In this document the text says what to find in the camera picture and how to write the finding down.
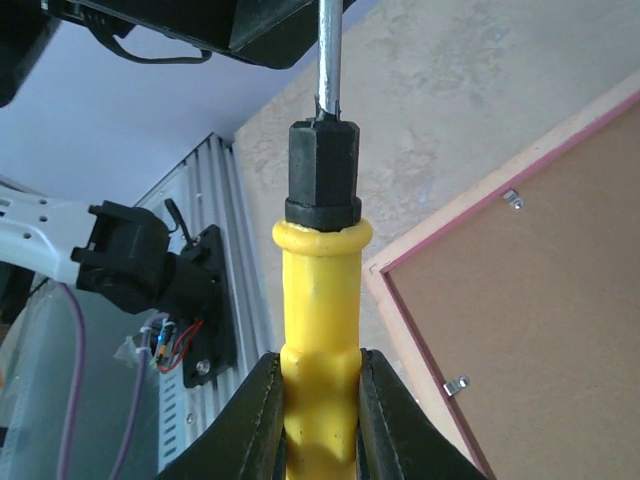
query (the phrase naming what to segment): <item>metal rod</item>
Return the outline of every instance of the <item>metal rod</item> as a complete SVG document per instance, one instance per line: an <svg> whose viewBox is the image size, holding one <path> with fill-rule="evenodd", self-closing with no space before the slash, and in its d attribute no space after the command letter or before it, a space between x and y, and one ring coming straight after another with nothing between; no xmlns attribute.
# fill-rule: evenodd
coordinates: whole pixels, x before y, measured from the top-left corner
<svg viewBox="0 0 640 480"><path fill-rule="evenodd" d="M318 107L340 116L343 0L320 0L318 17Z"/></svg>

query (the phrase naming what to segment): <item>bolt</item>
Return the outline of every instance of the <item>bolt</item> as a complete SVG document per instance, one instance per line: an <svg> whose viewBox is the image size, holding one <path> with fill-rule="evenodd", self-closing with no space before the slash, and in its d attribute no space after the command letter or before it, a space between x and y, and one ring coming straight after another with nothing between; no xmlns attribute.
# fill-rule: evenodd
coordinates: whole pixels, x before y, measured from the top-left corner
<svg viewBox="0 0 640 480"><path fill-rule="evenodd" d="M196 363L196 370L200 375L206 375L211 370L211 362L209 360L200 360Z"/></svg>

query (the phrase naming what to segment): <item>silver bracket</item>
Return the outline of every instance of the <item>silver bracket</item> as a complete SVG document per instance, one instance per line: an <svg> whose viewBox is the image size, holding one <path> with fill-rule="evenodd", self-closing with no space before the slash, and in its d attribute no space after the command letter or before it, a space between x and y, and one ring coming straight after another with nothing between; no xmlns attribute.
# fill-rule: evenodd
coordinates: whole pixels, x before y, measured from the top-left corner
<svg viewBox="0 0 640 480"><path fill-rule="evenodd" d="M447 396L453 397L460 390L464 390L469 386L471 380L466 375L460 375L456 380L450 380L445 383L442 388L446 392Z"/></svg>
<svg viewBox="0 0 640 480"><path fill-rule="evenodd" d="M509 202L509 205L511 205L516 210L520 210L522 207L524 207L524 200L514 189L510 189L509 191L507 191L507 193L502 195L502 198Z"/></svg>

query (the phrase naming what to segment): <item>red wire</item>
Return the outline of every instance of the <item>red wire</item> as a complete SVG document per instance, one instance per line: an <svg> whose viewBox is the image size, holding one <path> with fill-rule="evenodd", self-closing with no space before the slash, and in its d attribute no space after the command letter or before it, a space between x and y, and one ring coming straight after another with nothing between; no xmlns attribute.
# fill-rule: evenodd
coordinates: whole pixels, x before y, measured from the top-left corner
<svg viewBox="0 0 640 480"><path fill-rule="evenodd" d="M200 328L202 327L202 325L204 324L204 322L200 321L198 323L194 323L193 325L191 325L189 328L187 328L184 332L182 332L182 335L180 335L180 337L178 338L178 340L176 340L176 342L173 344L173 356L175 356L176 353L176 348L178 348L178 344L180 343L180 341L184 338L184 336L191 330L193 330L193 332L191 333L191 335L189 336L189 338L187 339L187 342L184 344L184 347L182 348L182 351L180 352L180 356L178 357L178 359L175 361L175 363L173 363L171 366L169 367L163 367L161 365L158 365L157 368L160 371L160 373L164 373L167 374L169 373L171 370L173 370L174 368L176 368L178 365L180 365L180 362L182 361L182 359L184 358L184 356L187 354L187 350L189 349L189 344L191 343L191 340L193 340L193 337L196 336L196 334L198 333L198 330L200 330Z"/></svg>

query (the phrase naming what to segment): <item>cardboard panel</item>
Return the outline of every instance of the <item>cardboard panel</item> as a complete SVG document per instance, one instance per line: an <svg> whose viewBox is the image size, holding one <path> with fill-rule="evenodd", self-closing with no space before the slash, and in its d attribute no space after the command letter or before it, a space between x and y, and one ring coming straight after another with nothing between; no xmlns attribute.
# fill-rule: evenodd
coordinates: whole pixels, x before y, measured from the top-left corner
<svg viewBox="0 0 640 480"><path fill-rule="evenodd" d="M639 133L636 106L388 273L497 478L640 478Z"/></svg>

